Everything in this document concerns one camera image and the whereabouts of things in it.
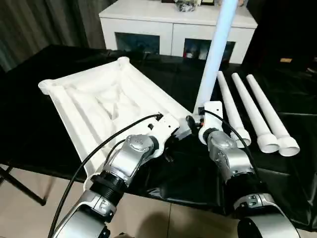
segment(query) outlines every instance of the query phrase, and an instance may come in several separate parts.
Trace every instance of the tiled floor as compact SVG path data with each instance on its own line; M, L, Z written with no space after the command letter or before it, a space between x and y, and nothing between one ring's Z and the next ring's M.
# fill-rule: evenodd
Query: tiled floor
M19 169L13 174L40 196L48 194L42 207L12 185L0 186L0 238L45 238L68 181ZM61 217L82 193L76 183L64 205ZM125 194L113 221L111 237L120 232L136 238L236 238L235 220L209 212ZM302 238L316 234L300 231Z

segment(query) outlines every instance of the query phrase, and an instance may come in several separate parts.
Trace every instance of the cabinet drawer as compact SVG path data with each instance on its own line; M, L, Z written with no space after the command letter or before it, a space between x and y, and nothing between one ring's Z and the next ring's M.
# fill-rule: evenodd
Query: cabinet drawer
M215 26L190 24L174 24L172 55L183 56L186 39L211 40ZM252 39L254 29L232 27L228 36L229 42L234 42L230 63L242 63Z
M101 24L107 49L118 49L116 33L129 33L158 36L159 54L171 55L172 23L101 18Z

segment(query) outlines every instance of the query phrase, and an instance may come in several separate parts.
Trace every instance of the black cable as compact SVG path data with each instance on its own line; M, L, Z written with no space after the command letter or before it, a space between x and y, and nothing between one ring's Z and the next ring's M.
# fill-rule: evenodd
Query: black cable
M65 192L63 194L63 197L61 198L60 202L59 202L59 205L57 207L57 210L56 210L56 213L55 213L55 216L53 218L53 221L52 221L52 225L51 225L51 229L50 229L50 232L49 232L49 236L48 238L52 238L53 237L53 234L54 234L54 231L55 231L55 227L56 227L56 224L57 224L57 220L58 220L58 217L59 217L59 214L61 212L61 209L64 205L64 202L69 194L69 191L73 185L73 183L75 182L75 179L78 175L78 173L80 172L80 170L84 167L84 165L91 159L91 157L93 157L94 154L96 154L101 148L103 148L109 141L111 141L112 139L114 139L116 136L120 135L121 133L125 132L126 130L130 129L131 127L135 126L136 124L139 124L140 122L146 120L146 119L149 119L149 118L160 118L161 117L161 114L154 114L154 115L150 115L150 116L147 116L147 117L144 117L140 120L137 120L136 122L130 124L129 126L125 127L124 129L116 132L115 134L113 134L112 136L110 136L107 140L105 140L103 143L101 143L99 146L96 147L96 149L94 149L85 159L84 161L80 164L79 168L77 169L77 171L75 172L74 176L71 178L71 180L69 181L68 183L68 186L67 188L65 189Z
M125 139L120 140L118 143L116 143L116 144L112 147L112 149L110 150L110 152L109 152L108 155L107 155L107 158L106 158L106 161L105 161L105 165L108 163L108 161L109 161L109 159L110 159L110 156L111 156L111 154L113 153L113 151L115 150L115 148L116 148L118 145L120 145L121 143L123 143L124 141L125 141Z
M216 117L216 118L218 118L219 120L221 120L227 127L230 128L230 130L231 130L233 133L236 134L236 136L239 138L239 140L241 141L241 143L243 144L243 146L244 146L244 148L245 148L245 150L246 150L246 153L247 153L247 155L248 155L248 157L249 157L250 163L251 163L251 165L252 165L252 167L253 167L253 169L254 169L254 172L255 172L256 176L257 176L258 179L260 180L258 168L257 168L256 165L255 165L254 158L253 158L252 155L251 155L251 151L249 150L249 148L248 148L246 142L242 139L242 137L240 136L240 134L239 134L228 122L226 122L226 120L224 120L223 118L221 118L221 117L218 116L217 114L212 113L212 112L207 111L207 110L202 110L201 113L208 113L208 114L210 114L210 115L213 115L214 117Z

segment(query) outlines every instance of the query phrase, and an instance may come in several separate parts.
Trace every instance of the table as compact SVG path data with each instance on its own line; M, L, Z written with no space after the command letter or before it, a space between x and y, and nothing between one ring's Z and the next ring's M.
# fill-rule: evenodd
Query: table
M179 12L174 4L157 0L118 0L99 17L107 49L123 50L118 47L120 33L141 34L159 38L160 55L181 57L187 39L212 39L219 10L203 5L193 12ZM228 36L229 42L235 42L231 63L242 63L256 27L246 7L237 8Z
M80 164L79 157L54 105L38 89L38 83L105 64L120 56L128 56L136 68L185 108L190 111L194 108L204 70L203 60L49 46L8 72L1 81L1 134L4 139L0 163L71 178ZM303 73L277 69L254 71L235 64L223 65L222 69L253 139L250 150L261 178L297 228L317 231L316 79ZM238 72L242 78L253 73L301 147L298 155L286 158L278 153L260 152L254 130L229 77L233 72ZM212 100L220 99L216 84ZM129 192L219 214L229 213L218 170L197 138L188 136L176 143L169 155L172 162L159 157L141 167ZM85 178L82 171L78 181Z

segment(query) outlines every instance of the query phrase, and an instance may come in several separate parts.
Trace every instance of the orange label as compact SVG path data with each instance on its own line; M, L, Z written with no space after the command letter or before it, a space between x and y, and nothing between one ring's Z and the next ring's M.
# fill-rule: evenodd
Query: orange label
M280 62L283 62L283 63L290 63L292 62L293 59L291 58L281 58Z

